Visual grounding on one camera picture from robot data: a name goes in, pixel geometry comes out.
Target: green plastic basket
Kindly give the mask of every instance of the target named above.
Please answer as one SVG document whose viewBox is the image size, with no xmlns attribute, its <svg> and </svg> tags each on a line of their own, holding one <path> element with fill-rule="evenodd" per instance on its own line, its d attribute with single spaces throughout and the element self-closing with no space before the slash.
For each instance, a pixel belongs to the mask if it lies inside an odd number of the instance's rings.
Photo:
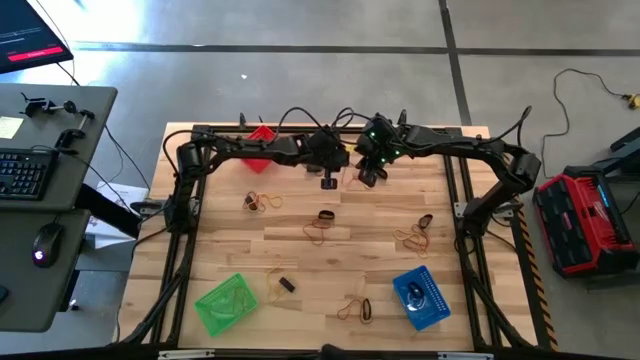
<svg viewBox="0 0 640 360">
<path fill-rule="evenodd" d="M 209 335 L 217 336 L 258 307 L 244 278 L 235 274 L 194 304 Z"/>
</svg>

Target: computer mouse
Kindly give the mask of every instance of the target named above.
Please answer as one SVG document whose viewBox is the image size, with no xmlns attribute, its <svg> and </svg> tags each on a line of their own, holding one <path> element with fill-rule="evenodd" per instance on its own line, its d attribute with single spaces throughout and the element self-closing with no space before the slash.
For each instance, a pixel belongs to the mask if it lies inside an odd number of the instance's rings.
<svg viewBox="0 0 640 360">
<path fill-rule="evenodd" d="M 422 291 L 422 288 L 417 283 L 412 281 L 407 284 L 407 287 L 409 288 L 409 293 L 414 298 L 421 299 L 424 296 L 424 291 Z"/>
<path fill-rule="evenodd" d="M 58 260 L 63 229 L 64 227 L 58 223 L 50 223 L 40 228 L 31 251 L 31 258 L 37 267 L 48 268 Z"/>
</svg>

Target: gray desk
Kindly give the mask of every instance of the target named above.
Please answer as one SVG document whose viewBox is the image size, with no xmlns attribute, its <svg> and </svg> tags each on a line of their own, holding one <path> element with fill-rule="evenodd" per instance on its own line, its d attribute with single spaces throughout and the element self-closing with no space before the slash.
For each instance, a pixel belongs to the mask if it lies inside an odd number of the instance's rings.
<svg viewBox="0 0 640 360">
<path fill-rule="evenodd" d="M 0 284 L 11 292 L 0 304 L 2 331 L 49 329 L 75 267 L 89 216 L 87 210 L 60 215 L 58 222 L 65 228 L 60 256 L 53 266 L 42 269 L 33 264 L 31 248 L 38 229 L 52 222 L 55 213 L 0 212 Z"/>
<path fill-rule="evenodd" d="M 33 118 L 28 118 L 26 115 L 20 114 L 21 111 L 24 111 L 26 105 L 20 92 L 23 92 L 29 98 L 48 98 L 56 105 L 62 105 L 66 100 L 71 100 L 76 104 L 78 111 L 87 109 L 95 113 L 95 120 L 87 121 L 82 129 L 87 136 L 84 139 L 74 141 L 71 145 L 71 148 L 78 151 L 76 157 L 87 163 L 91 162 L 91 158 L 93 158 L 98 146 L 98 141 L 100 141 L 102 129 L 107 123 L 107 118 L 117 95 L 115 88 L 0 84 L 0 116 L 24 119 L 13 139 L 0 139 L 0 148 L 29 149 L 33 145 L 53 147 L 62 131 L 76 129 L 82 121 L 81 115 L 69 114 L 64 110 L 56 111 L 53 115 L 39 112 Z M 41 201 L 5 200 L 0 201 L 0 209 L 20 211 L 70 210 L 75 204 L 86 173 L 86 165 L 76 159 L 60 156 L 55 172 Z"/>
<path fill-rule="evenodd" d="M 27 97 L 45 97 L 56 105 L 73 101 L 78 110 L 94 112 L 96 119 L 83 127 L 87 134 L 71 148 L 86 163 L 96 150 L 102 129 L 117 91 L 106 87 L 0 84 L 0 116 L 22 117 L 13 139 L 0 139 L 0 148 L 53 147 L 60 133 L 77 128 L 81 117 L 65 111 L 53 115 L 21 115 Z M 77 159 L 60 155 L 53 176 L 41 201 L 0 201 L 0 285 L 9 289 L 9 298 L 0 304 L 0 331 L 46 331 L 66 295 L 75 286 L 74 270 L 89 216 L 104 220 L 137 237 L 139 218 L 83 184 L 87 166 Z M 64 226 L 62 248 L 50 268 L 36 267 L 31 260 L 33 241 L 40 227 L 60 215 Z"/>
</svg>

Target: red and black case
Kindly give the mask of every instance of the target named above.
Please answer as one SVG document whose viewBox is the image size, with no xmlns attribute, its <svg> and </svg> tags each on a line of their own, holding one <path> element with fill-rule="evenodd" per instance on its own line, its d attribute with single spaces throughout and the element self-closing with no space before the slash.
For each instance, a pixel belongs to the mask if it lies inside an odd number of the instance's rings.
<svg viewBox="0 0 640 360">
<path fill-rule="evenodd" d="M 568 166 L 535 189 L 553 268 L 563 277 L 616 274 L 640 258 L 602 170 Z"/>
</svg>

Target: monitor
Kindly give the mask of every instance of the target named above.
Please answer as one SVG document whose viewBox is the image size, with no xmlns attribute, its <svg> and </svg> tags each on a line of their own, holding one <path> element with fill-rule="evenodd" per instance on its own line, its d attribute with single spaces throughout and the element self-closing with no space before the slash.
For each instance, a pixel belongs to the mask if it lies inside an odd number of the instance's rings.
<svg viewBox="0 0 640 360">
<path fill-rule="evenodd" d="M 0 74 L 72 59 L 27 0 L 0 0 Z"/>
</svg>

